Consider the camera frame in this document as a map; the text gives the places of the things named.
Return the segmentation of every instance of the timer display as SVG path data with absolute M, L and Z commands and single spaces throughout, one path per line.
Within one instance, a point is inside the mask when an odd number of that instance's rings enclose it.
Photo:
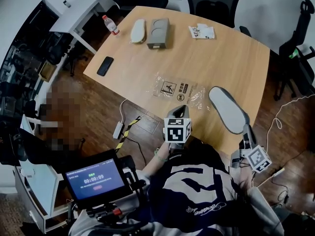
M 78 200 L 90 198 L 124 186 L 113 159 L 67 172 L 66 177 Z
M 104 178 L 103 175 L 98 175 L 96 177 L 91 177 L 91 178 L 88 178 L 88 179 L 84 179 L 84 183 L 94 182 L 94 181 L 97 181 L 97 180 L 101 180 L 103 178 Z

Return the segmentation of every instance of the gray cardboard box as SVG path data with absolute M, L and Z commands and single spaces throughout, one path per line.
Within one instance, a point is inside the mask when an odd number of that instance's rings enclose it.
M 151 22 L 150 31 L 148 32 L 147 45 L 149 49 L 167 48 L 168 33 L 168 18 L 153 19 Z

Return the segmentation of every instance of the black smartphone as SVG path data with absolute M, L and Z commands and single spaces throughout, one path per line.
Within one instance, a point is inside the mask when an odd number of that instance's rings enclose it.
M 100 76 L 104 76 L 110 65 L 113 63 L 114 59 L 112 57 L 106 57 L 102 63 L 102 65 L 100 66 L 99 70 L 97 71 L 97 74 Z

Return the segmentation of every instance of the warning tape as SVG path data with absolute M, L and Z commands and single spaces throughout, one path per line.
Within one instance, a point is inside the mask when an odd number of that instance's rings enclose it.
M 123 146 L 124 141 L 126 140 L 126 137 L 129 134 L 129 130 L 131 129 L 132 125 L 136 124 L 138 121 L 141 120 L 141 117 L 138 116 L 137 119 L 133 120 L 127 127 L 126 131 L 124 132 L 124 136 L 122 137 L 122 139 L 120 140 L 120 142 L 118 143 L 117 147 L 115 148 L 115 153 L 117 154 L 117 152 L 120 150 L 120 148 Z

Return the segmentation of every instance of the bottle label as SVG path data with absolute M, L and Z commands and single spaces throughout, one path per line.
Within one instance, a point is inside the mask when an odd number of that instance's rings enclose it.
M 119 29 L 114 23 L 110 23 L 107 27 L 113 35 L 117 35 L 119 33 Z

